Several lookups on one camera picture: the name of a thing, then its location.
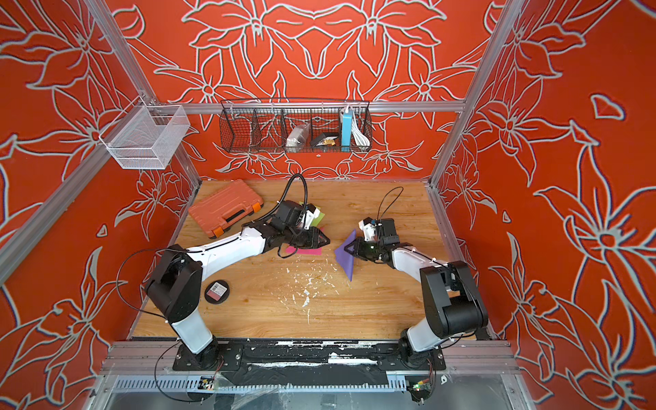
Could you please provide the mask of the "lime green square paper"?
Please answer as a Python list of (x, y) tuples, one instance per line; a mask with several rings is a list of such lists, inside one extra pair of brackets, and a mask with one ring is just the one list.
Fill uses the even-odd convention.
[(325, 214), (319, 208), (316, 208), (314, 210), (313, 218), (310, 223), (311, 227), (317, 227), (324, 218), (325, 218)]

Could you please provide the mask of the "magenta square paper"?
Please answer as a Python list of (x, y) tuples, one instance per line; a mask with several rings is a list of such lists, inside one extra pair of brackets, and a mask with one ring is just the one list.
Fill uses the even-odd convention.
[(288, 246), (285, 249), (287, 255), (305, 255), (305, 256), (321, 256), (322, 249), (297, 249), (292, 246)]

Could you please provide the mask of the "purple square paper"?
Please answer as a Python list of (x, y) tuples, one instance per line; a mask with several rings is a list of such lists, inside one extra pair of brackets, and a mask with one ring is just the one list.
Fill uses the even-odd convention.
[(335, 249), (336, 261), (343, 269), (349, 282), (353, 280), (355, 258), (346, 251), (346, 247), (356, 239), (356, 230), (353, 230), (345, 241)]

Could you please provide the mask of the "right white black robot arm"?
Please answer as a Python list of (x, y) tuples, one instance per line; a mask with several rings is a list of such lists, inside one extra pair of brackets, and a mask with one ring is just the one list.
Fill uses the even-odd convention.
[(464, 261), (439, 261), (411, 244), (379, 244), (356, 237), (343, 246), (350, 264), (355, 259), (386, 265), (420, 282), (425, 318), (404, 330), (398, 341), (397, 359), (417, 368), (432, 363), (435, 350), (452, 338), (474, 335), (489, 324), (472, 271)]

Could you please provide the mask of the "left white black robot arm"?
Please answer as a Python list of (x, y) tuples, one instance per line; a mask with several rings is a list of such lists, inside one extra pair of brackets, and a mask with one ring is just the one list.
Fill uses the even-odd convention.
[(307, 230), (249, 224), (238, 234), (211, 244), (184, 249), (174, 245), (145, 286), (148, 298), (182, 343), (176, 370), (208, 370), (220, 364), (220, 348), (199, 311), (203, 282), (233, 264), (288, 244), (295, 249), (320, 249), (331, 239), (318, 227)]

